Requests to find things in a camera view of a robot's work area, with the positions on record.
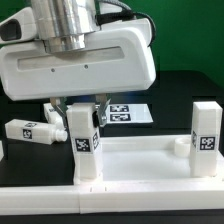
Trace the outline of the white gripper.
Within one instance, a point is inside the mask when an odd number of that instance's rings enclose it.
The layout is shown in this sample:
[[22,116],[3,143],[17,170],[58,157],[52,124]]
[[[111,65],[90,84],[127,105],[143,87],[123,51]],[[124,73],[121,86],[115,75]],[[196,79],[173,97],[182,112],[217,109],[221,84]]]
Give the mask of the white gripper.
[[65,128],[65,97],[97,94],[93,124],[104,127],[110,98],[102,93],[145,90],[154,82],[152,40],[152,22],[131,11],[106,23],[87,6],[26,7],[0,22],[0,82],[13,100],[51,98]]

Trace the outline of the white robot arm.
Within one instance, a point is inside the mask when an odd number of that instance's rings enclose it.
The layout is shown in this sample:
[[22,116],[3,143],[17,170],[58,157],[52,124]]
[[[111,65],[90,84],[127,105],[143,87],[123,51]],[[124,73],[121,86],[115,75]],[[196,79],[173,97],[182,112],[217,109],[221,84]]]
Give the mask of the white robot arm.
[[29,0],[0,22],[0,80],[15,101],[94,95],[106,124],[107,95],[149,88],[155,80],[152,18],[119,0]]

